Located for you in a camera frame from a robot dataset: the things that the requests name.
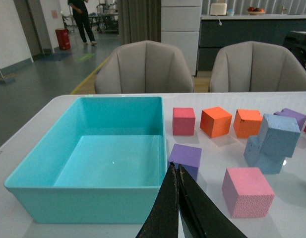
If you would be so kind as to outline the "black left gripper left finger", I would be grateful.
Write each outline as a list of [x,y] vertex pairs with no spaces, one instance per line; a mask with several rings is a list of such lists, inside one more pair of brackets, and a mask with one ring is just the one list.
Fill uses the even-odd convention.
[[179,226],[179,182],[170,163],[149,216],[138,238],[177,238]]

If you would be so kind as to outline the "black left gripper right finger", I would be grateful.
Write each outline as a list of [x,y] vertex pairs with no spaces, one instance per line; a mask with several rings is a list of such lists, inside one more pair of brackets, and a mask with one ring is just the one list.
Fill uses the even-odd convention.
[[212,202],[194,178],[179,165],[179,205],[183,219],[194,238],[245,238]]

